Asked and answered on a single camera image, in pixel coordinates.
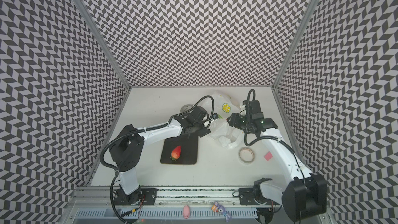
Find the plush keychain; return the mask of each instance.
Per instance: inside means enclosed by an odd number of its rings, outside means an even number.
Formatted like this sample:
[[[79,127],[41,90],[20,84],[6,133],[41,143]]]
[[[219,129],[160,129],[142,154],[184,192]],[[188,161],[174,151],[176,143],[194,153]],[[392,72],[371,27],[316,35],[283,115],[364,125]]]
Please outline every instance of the plush keychain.
[[[225,221],[228,222],[232,216],[225,210],[225,207],[219,204],[218,202],[214,202],[213,207],[211,207],[214,213],[220,213],[222,216],[225,216]]]

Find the black cutting board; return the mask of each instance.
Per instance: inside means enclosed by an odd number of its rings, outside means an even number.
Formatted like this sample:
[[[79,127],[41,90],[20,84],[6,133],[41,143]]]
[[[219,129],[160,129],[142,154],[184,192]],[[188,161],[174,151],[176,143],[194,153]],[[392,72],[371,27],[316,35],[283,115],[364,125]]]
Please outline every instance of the black cutting board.
[[[165,139],[160,163],[162,164],[196,164],[198,157],[198,134],[185,134],[182,136]],[[171,159],[175,147],[181,146],[181,155],[176,160]]]

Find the pink toy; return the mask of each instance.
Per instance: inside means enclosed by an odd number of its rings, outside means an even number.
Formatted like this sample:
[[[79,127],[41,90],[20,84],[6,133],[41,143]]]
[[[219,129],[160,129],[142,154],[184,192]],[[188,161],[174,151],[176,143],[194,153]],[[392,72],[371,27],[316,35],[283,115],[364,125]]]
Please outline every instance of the pink toy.
[[[184,210],[182,211],[182,215],[184,216],[185,219],[188,219],[189,216],[191,215],[191,210],[189,209],[188,205],[186,205],[184,207]]]

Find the black cable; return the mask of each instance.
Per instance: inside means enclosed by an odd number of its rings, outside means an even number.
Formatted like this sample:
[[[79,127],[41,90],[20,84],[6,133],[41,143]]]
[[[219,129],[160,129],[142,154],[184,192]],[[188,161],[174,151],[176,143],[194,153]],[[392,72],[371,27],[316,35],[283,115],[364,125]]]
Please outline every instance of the black cable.
[[[130,215],[130,214],[136,212],[136,211],[139,210],[139,209],[140,209],[140,208],[133,208],[132,210],[127,211],[127,212],[125,212],[124,214],[122,214],[121,217],[128,216],[128,215]]]
[[[115,183],[120,182],[120,180],[117,180]],[[120,187],[120,183],[119,183],[119,187]],[[113,192],[114,194],[117,194],[116,191]],[[123,215],[122,215],[123,216]]]
[[[293,156],[295,157],[295,159],[296,159],[296,163],[297,163],[297,166],[298,166],[298,168],[300,169],[300,165],[299,165],[299,162],[297,161],[296,155],[295,155],[295,154],[293,154]],[[304,173],[302,172],[302,170],[301,170],[301,169],[300,169],[300,171],[301,171],[301,175],[302,175],[302,178],[303,178],[303,180],[304,180],[304,183],[305,183],[305,176],[304,176]]]
[[[206,120],[203,122],[203,124],[202,124],[202,127],[203,128],[209,128],[209,126],[210,126],[210,123],[207,125],[207,127],[205,127],[205,123],[207,122],[207,121],[209,121],[210,120],[210,117],[209,117],[209,114],[208,113],[206,113]]]
[[[156,130],[156,129],[160,129],[160,128],[163,128],[163,127],[166,127],[166,126],[168,126],[168,123],[164,123],[164,124],[162,124],[162,125],[160,125],[160,126],[148,127],[147,129],[134,130],[134,131],[129,132],[129,133],[125,134],[125,135],[122,135],[122,136],[120,136],[120,137],[118,137],[118,138],[115,138],[114,140],[112,140],[111,142],[109,142],[109,143],[104,147],[104,149],[101,151],[101,153],[100,153],[100,155],[99,155],[99,161],[101,162],[101,164],[102,164],[103,166],[112,168],[112,169],[116,172],[116,171],[118,170],[117,167],[114,166],[114,165],[112,165],[112,164],[110,164],[110,163],[105,162],[105,160],[104,160],[105,152],[109,149],[109,147],[111,147],[116,141],[119,141],[119,140],[121,140],[122,138],[125,138],[125,137],[128,137],[128,136],[132,136],[132,135],[137,134],[137,133],[145,132],[145,130],[146,130],[147,132],[149,132],[149,131],[153,131],[153,130]]]
[[[194,107],[196,107],[200,102],[202,102],[202,100],[204,100],[205,98],[210,98],[210,99],[211,99],[212,107],[211,107],[211,114],[210,114],[210,116],[212,116],[212,115],[213,115],[213,111],[214,111],[214,99],[213,99],[213,97],[211,97],[210,95],[207,95],[207,96],[203,96],[200,100],[198,100],[198,101],[195,103],[195,105],[193,105],[192,108],[190,108],[190,109],[188,109],[188,110],[186,110],[186,111],[184,111],[184,112],[181,112],[181,113],[172,115],[172,116],[169,118],[169,123],[173,120],[174,117],[181,116],[181,115],[184,115],[184,114],[189,113],[190,111],[192,111],[192,109],[193,109]]]
[[[249,124],[249,117],[250,117],[250,95],[251,93],[253,93],[253,101],[256,99],[256,91],[254,91],[254,89],[250,89],[249,93],[248,93],[248,97],[247,97],[247,101],[246,101],[246,128],[245,128],[245,135],[244,135],[244,142],[246,146],[250,146],[248,145],[248,140],[247,140],[247,136],[248,136],[248,124]]]
[[[259,138],[256,138],[255,140],[253,140],[252,142],[250,142],[249,144],[246,142],[246,146],[252,146],[252,145],[254,145],[256,142],[258,142],[258,141],[260,141],[260,140],[262,140],[262,139],[272,139],[272,140],[275,140],[275,141],[278,141],[278,138],[277,137],[274,137],[274,136],[261,136],[261,137],[259,137]]]
[[[116,217],[117,217],[120,221],[122,221],[122,222],[125,223],[125,224],[132,224],[131,222],[126,221],[125,219],[123,219],[123,218],[119,215],[119,213],[118,213],[118,211],[117,211],[117,209],[116,209],[116,207],[115,207],[115,203],[113,202],[113,184],[115,184],[115,181],[116,181],[117,176],[118,176],[118,175],[115,175],[115,177],[113,178],[112,183],[111,183],[111,187],[110,187],[110,191],[109,191],[109,193],[110,193],[110,195],[111,195],[111,206],[112,206],[113,212],[115,213]]]
[[[282,205],[279,207],[279,209],[277,211],[274,211],[274,213],[279,212],[281,210],[281,208],[282,208]]]

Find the lemon print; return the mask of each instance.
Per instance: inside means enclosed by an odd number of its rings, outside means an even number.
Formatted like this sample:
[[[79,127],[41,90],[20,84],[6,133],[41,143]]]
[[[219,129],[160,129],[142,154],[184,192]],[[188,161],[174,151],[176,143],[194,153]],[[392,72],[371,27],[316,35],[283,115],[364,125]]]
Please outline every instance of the lemon print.
[[[222,105],[222,110],[224,112],[229,112],[231,111],[231,107],[227,103],[224,103],[224,105]]]

